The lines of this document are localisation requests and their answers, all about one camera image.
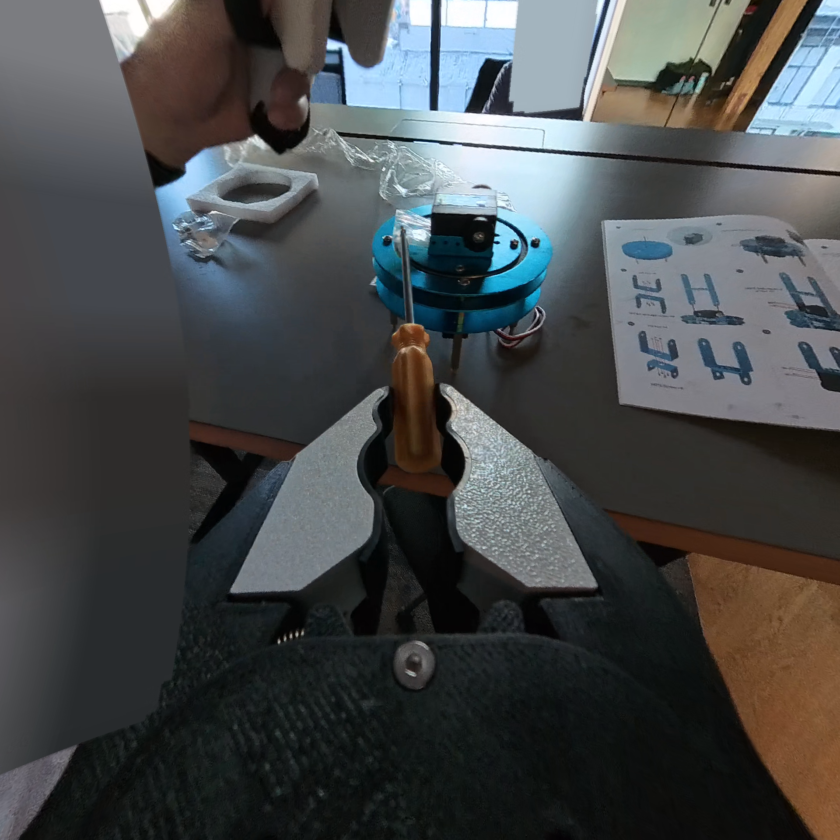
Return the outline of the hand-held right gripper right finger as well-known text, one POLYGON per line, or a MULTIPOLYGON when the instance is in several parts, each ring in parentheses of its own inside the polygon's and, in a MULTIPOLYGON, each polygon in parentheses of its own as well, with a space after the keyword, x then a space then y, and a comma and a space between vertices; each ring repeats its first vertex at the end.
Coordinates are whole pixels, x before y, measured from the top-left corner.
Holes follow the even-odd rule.
POLYGON ((599 586, 543 460, 452 385, 437 387, 455 564, 436 592, 436 630, 469 633, 501 601, 591 597, 599 586))

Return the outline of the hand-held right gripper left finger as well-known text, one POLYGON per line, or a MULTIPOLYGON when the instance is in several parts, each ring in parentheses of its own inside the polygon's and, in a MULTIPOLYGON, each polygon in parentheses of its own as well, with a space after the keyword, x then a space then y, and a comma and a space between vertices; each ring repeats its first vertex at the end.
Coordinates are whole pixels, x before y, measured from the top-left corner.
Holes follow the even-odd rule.
POLYGON ((382 616, 386 559, 378 554, 383 505, 375 485, 388 466, 389 386, 373 391, 291 462, 229 598, 336 607, 359 635, 382 616))

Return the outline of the orange handled screwdriver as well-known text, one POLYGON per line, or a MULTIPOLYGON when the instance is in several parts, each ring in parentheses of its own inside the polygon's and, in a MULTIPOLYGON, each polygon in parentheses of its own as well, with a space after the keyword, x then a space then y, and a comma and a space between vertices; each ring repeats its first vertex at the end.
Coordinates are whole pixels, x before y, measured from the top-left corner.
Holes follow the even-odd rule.
POLYGON ((393 435, 395 462, 410 474, 440 466, 441 444, 436 426, 435 376, 427 347, 429 335, 415 321, 407 232, 400 229, 404 323, 393 333, 393 435))

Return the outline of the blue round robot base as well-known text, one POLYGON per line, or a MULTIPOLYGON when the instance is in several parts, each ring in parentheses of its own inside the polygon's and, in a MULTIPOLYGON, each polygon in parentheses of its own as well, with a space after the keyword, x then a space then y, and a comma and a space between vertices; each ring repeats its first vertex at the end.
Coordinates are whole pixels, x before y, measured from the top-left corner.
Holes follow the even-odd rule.
POLYGON ((445 188, 428 204, 396 209, 372 239, 372 286, 404 321, 400 229, 407 232, 415 321, 451 340, 451 368, 473 334, 496 336, 513 350, 539 334, 540 306, 553 247, 548 235, 485 184, 445 188))

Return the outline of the dark grey desk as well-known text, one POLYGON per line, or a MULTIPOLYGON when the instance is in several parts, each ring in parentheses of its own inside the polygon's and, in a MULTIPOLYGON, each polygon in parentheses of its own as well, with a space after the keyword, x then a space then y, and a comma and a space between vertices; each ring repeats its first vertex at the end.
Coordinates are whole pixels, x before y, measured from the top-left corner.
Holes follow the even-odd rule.
MULTIPOLYGON (((838 234, 838 175, 668 160, 409 143, 471 184, 508 193, 549 235, 548 321, 532 350, 433 341, 441 378, 552 460, 636 539, 838 582, 838 433, 620 406, 601 223, 757 214, 807 238, 838 234)), ((387 215, 378 179, 316 156, 318 194, 274 226, 245 227, 199 264, 170 222, 224 169, 197 156, 160 189, 185 331, 194 424, 306 445, 389 380, 390 319, 375 300, 371 241, 387 215)))
POLYGON ((461 112, 311 105, 311 126, 345 138, 460 144, 768 172, 839 175, 838 139, 461 112))

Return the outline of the person's left hand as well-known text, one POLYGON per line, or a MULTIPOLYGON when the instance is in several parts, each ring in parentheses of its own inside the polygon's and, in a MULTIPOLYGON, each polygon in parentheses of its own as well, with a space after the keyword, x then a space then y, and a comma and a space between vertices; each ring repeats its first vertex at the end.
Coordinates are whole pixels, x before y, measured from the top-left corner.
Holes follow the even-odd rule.
POLYGON ((249 52, 224 2, 174 2, 120 66, 154 186, 252 135, 249 52))

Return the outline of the dark chair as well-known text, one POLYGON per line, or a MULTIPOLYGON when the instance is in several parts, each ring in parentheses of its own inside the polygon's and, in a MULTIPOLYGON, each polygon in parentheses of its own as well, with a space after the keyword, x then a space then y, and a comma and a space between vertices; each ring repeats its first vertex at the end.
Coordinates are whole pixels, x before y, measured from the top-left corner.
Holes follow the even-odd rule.
POLYGON ((485 59, 465 107, 467 113, 512 115, 512 60, 485 59))
POLYGON ((346 105, 343 47, 328 47, 324 65, 311 86, 311 101, 320 104, 346 105))

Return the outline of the window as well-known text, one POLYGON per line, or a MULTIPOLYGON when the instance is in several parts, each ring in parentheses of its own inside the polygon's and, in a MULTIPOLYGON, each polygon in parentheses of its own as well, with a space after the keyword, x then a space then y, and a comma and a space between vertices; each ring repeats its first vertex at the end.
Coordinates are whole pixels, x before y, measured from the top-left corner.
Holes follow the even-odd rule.
POLYGON ((746 131, 839 136, 839 2, 821 2, 746 131))
POLYGON ((345 101, 352 107, 431 109, 436 42, 436 108, 464 112, 484 62, 512 58, 517 17, 513 1, 395 2, 379 65, 362 68, 342 47, 345 101))

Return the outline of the crumpled clear plastic wrap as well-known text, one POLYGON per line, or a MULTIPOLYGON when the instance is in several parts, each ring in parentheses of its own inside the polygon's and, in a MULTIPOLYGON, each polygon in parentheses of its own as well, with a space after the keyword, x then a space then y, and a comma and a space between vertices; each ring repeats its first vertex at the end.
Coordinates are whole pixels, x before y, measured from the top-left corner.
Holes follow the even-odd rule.
POLYGON ((294 149, 279 154, 257 136, 227 143, 224 159, 229 165, 248 163, 290 169, 292 163, 309 166, 330 161, 342 167, 379 176, 380 197, 393 205, 408 198, 433 196, 449 187, 469 184, 445 163, 425 157, 391 140, 376 140, 369 150, 355 145, 333 129, 311 129, 294 149))

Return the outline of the crumpled clear plastic bag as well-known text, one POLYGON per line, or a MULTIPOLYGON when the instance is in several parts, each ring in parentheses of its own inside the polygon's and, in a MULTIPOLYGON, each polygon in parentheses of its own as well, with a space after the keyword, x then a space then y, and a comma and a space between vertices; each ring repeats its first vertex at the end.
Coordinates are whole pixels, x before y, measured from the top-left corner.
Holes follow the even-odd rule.
POLYGON ((209 260, 227 241, 237 221, 235 216, 218 211, 188 211, 175 217, 171 225, 189 256, 209 260))

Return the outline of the printed instruction manual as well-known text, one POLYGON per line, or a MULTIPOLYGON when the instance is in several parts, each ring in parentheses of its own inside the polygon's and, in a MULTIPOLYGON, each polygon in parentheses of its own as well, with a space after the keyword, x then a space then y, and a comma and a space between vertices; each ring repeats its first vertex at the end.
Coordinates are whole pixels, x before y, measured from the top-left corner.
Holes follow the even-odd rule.
POLYGON ((838 239, 750 215, 602 234, 620 404, 838 431, 838 239))

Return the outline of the wooden pillar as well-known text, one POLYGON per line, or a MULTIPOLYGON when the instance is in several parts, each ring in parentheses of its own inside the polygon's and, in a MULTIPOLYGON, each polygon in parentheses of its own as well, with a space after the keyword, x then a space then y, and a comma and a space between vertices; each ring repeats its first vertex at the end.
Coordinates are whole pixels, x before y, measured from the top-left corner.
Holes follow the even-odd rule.
POLYGON ((764 23, 761 36, 749 52, 743 68, 735 77, 731 90, 711 127, 718 132, 731 132, 756 94, 756 90, 784 48, 795 47, 791 32, 797 36, 811 22, 821 1, 771 2, 773 14, 764 23))

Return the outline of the white foam frame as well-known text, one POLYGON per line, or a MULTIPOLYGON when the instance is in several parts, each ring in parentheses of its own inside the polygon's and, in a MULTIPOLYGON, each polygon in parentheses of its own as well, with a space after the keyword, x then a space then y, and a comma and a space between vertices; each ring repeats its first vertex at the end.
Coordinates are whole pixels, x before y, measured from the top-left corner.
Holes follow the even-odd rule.
POLYGON ((311 172, 238 163, 186 201, 197 214, 219 212, 237 220, 271 225, 318 189, 318 176, 311 172))

